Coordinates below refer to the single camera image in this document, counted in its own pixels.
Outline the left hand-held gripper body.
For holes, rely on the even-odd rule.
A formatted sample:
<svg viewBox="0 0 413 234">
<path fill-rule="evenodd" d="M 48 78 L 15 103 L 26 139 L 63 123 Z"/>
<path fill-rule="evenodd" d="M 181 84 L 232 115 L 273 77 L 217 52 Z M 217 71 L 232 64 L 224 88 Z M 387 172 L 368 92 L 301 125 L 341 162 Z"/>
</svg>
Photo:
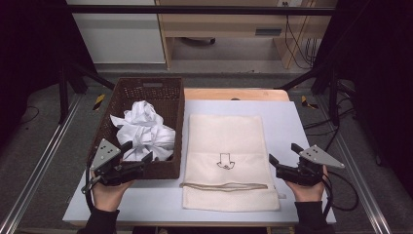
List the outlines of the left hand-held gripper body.
<svg viewBox="0 0 413 234">
<path fill-rule="evenodd" d="M 125 153 L 103 138 L 96 149 L 93 159 L 88 164 L 89 171 L 94 174 L 87 179 L 81 191 L 86 194 L 98 183 L 105 186 L 116 186 L 144 176 L 145 163 L 142 161 L 122 161 Z"/>
</svg>

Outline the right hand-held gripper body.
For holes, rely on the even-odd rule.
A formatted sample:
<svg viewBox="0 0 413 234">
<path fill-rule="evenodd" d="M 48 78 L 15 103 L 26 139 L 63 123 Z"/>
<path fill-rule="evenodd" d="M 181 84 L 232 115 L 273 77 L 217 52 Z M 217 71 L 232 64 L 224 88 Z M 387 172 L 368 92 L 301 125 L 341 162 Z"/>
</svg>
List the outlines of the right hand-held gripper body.
<svg viewBox="0 0 413 234">
<path fill-rule="evenodd" d="M 298 154 L 299 162 L 295 168 L 278 164 L 276 177 L 303 186 L 314 186 L 323 178 L 323 166 L 344 169 L 345 165 L 327 152 L 313 145 Z"/>
</svg>

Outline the white garment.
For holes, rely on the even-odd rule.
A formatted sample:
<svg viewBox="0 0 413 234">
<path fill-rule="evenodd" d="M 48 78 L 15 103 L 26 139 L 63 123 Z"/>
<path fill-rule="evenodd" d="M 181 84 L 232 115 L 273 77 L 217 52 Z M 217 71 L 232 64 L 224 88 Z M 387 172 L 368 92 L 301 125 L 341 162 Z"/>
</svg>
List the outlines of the white garment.
<svg viewBox="0 0 413 234">
<path fill-rule="evenodd" d="M 175 130 L 164 124 L 164 118 L 148 101 L 136 101 L 124 111 L 123 118 L 111 115 L 110 120 L 119 129 L 119 143 L 132 142 L 131 149 L 123 155 L 124 161 L 141 161 L 149 153 L 155 160 L 166 161 L 172 155 Z"/>
</svg>

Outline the cream mesh laundry bag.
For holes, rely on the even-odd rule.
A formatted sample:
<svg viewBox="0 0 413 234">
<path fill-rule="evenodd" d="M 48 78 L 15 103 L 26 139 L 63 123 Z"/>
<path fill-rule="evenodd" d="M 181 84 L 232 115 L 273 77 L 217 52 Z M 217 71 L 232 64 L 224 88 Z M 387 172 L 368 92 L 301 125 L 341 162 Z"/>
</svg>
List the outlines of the cream mesh laundry bag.
<svg viewBox="0 0 413 234">
<path fill-rule="evenodd" d="M 215 212 L 267 212 L 280 208 L 262 119 L 191 115 L 182 206 Z"/>
</svg>

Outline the brown wicker basket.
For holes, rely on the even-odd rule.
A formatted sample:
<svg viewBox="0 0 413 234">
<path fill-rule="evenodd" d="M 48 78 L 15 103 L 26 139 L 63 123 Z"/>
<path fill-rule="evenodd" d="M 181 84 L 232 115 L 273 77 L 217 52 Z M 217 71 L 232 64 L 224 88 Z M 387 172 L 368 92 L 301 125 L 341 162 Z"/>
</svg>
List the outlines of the brown wicker basket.
<svg viewBox="0 0 413 234">
<path fill-rule="evenodd" d="M 131 110 L 132 105 L 141 100 L 151 103 L 156 113 L 164 119 L 164 124 L 175 130 L 172 155 L 167 160 L 151 162 L 145 168 L 143 178 L 178 179 L 180 177 L 185 107 L 181 78 L 120 78 L 97 128 L 88 153 L 88 160 L 94 157 L 103 138 L 117 147 L 120 146 L 116 138 L 119 129 L 112 124 L 110 116 L 123 117 L 126 110 Z"/>
</svg>

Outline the person's right hand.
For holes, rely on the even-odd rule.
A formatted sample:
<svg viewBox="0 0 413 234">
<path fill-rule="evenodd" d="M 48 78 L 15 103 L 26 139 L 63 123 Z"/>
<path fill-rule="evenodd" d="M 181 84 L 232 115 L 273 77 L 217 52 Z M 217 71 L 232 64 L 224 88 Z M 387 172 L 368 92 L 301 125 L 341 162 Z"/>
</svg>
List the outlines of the person's right hand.
<svg viewBox="0 0 413 234">
<path fill-rule="evenodd" d="M 319 202 L 324 192 L 324 183 L 314 186 L 303 186 L 290 181 L 285 183 L 292 191 L 296 202 Z"/>
</svg>

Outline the person's left hand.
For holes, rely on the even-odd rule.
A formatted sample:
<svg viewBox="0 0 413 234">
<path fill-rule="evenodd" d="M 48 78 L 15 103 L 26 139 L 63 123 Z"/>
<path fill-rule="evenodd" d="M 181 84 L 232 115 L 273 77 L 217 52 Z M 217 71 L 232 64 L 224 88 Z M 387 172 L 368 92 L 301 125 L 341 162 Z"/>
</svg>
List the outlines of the person's left hand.
<svg viewBox="0 0 413 234">
<path fill-rule="evenodd" d="M 98 182 L 93 187 L 94 206 L 104 212 L 117 211 L 125 192 L 132 185 L 133 180 L 116 186 L 105 186 Z"/>
</svg>

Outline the black metal stand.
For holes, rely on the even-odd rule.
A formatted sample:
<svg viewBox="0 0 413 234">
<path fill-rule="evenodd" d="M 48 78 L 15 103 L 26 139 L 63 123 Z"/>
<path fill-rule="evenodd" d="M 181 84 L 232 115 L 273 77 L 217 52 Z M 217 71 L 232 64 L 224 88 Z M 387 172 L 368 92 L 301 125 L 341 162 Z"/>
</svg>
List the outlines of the black metal stand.
<svg viewBox="0 0 413 234">
<path fill-rule="evenodd" d="M 70 84 L 76 94 L 84 94 L 87 86 L 83 77 L 89 77 L 104 87 L 113 90 L 115 85 L 112 82 L 99 76 L 96 71 L 91 71 L 78 63 L 66 62 L 58 72 L 59 86 L 59 103 L 60 103 L 60 118 L 59 123 L 62 124 L 69 115 L 68 91 L 67 84 Z"/>
<path fill-rule="evenodd" d="M 278 90 L 288 91 L 293 87 L 309 80 L 310 78 L 315 78 L 315 82 L 311 87 L 311 91 L 314 95 L 320 95 L 326 88 L 328 91 L 328 117 L 332 121 L 332 124 L 336 127 L 340 125 L 339 114 L 338 114 L 338 104 L 337 104 L 337 93 L 338 93 L 338 72 L 334 65 L 322 64 L 312 68 L 310 71 L 300 75 L 298 78 L 281 85 Z"/>
</svg>

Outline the black curtain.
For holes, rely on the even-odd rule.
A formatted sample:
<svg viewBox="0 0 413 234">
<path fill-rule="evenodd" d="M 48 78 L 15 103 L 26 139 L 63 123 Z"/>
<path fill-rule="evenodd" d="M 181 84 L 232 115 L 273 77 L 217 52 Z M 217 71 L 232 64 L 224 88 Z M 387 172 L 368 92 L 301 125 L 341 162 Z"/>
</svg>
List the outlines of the black curtain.
<svg viewBox="0 0 413 234">
<path fill-rule="evenodd" d="M 58 82 L 52 39 L 71 61 L 95 71 L 66 5 L 67 0 L 0 0 L 0 147 L 18 126 L 29 96 Z"/>
<path fill-rule="evenodd" d="M 375 150 L 413 195 L 413 0 L 338 0 L 317 62 L 333 60 L 355 84 L 356 108 Z"/>
</svg>

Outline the white cabinet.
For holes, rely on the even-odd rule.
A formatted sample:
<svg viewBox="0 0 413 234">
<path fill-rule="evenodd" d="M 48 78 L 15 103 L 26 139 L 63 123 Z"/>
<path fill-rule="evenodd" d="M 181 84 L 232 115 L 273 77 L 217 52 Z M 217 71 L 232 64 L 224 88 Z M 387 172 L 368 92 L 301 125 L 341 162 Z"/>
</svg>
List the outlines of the white cabinet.
<svg viewBox="0 0 413 234">
<path fill-rule="evenodd" d="M 164 63 L 156 14 L 74 14 L 94 63 Z"/>
</svg>

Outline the wooden desk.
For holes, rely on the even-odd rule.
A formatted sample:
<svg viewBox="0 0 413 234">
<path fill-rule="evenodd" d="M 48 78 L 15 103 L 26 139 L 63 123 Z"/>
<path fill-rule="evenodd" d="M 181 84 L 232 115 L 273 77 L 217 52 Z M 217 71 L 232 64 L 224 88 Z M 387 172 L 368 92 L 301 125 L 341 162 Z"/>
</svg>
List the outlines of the wooden desk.
<svg viewBox="0 0 413 234">
<path fill-rule="evenodd" d="M 154 0 L 158 6 L 277 7 L 279 0 Z M 334 8 L 338 0 L 303 0 L 301 8 Z M 304 51 L 305 39 L 321 39 L 329 16 L 158 15 L 164 52 L 171 61 L 172 41 L 189 38 L 271 38 L 288 69 Z"/>
</svg>

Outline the aluminium rail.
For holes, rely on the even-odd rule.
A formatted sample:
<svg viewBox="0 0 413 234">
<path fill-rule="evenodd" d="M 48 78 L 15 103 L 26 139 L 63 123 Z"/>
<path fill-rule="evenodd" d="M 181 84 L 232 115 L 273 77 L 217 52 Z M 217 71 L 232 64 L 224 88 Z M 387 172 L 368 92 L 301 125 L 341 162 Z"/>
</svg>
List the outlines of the aluminium rail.
<svg viewBox="0 0 413 234">
<path fill-rule="evenodd" d="M 332 143 L 331 148 L 338 152 L 346 165 L 346 171 L 358 193 L 359 200 L 375 233 L 393 234 L 342 135 L 336 131 L 335 138 L 330 142 Z"/>
<path fill-rule="evenodd" d="M 64 117 L 63 121 L 57 125 L 52 138 L 49 140 L 29 179 L 26 181 L 24 188 L 17 197 L 11 210 L 8 212 L 8 215 L 0 223 L 0 234 L 14 234 L 17 230 L 19 222 L 26 212 L 27 207 L 38 189 L 50 163 L 56 155 L 56 151 L 78 110 L 82 98 L 82 95 L 73 96 L 69 105 L 67 116 Z"/>
</svg>

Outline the black metal frame bar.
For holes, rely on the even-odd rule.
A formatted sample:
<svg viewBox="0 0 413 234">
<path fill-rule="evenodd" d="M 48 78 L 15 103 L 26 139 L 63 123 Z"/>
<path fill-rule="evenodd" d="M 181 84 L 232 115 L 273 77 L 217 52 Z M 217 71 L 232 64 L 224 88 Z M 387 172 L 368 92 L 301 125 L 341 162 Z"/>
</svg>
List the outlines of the black metal frame bar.
<svg viewBox="0 0 413 234">
<path fill-rule="evenodd" d="M 333 16 L 335 14 L 334 8 L 127 5 L 68 5 L 67 8 L 72 13 L 84 14 L 189 14 L 277 16 Z"/>
</svg>

